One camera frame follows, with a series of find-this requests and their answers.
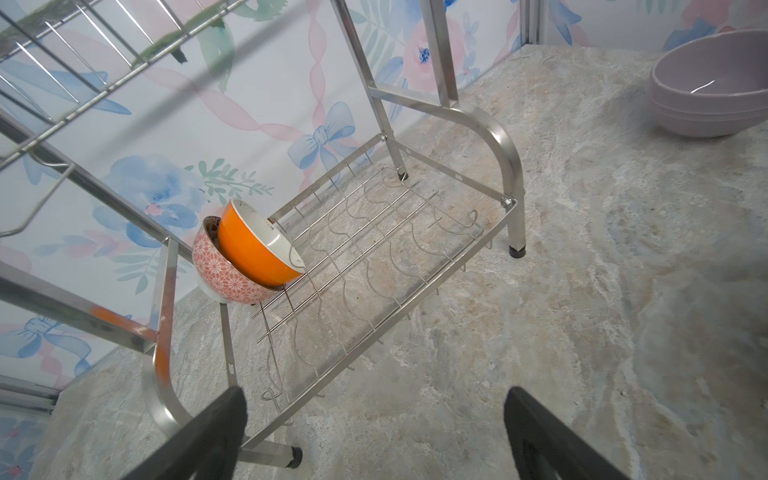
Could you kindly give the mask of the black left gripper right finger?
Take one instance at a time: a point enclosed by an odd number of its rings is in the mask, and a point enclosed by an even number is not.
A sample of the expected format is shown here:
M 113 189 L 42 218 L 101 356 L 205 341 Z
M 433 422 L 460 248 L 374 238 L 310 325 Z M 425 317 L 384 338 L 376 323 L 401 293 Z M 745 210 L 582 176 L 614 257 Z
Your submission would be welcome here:
M 503 417 L 521 479 L 627 477 L 520 386 L 509 390 Z

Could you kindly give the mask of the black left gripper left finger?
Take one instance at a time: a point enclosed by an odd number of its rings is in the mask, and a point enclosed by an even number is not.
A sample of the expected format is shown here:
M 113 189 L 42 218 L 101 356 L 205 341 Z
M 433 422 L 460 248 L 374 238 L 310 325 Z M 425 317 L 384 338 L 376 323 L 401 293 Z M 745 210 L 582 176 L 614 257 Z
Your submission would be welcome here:
M 243 390 L 232 386 L 126 477 L 230 479 L 246 423 Z

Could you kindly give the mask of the white bowl orange outside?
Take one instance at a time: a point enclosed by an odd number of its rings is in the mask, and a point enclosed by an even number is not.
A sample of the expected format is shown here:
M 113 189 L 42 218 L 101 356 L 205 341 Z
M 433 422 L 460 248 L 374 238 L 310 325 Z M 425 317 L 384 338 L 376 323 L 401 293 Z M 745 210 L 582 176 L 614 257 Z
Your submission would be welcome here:
M 225 207 L 218 242 L 222 254 L 247 278 L 270 288 L 306 272 L 299 251 L 269 220 L 242 200 Z

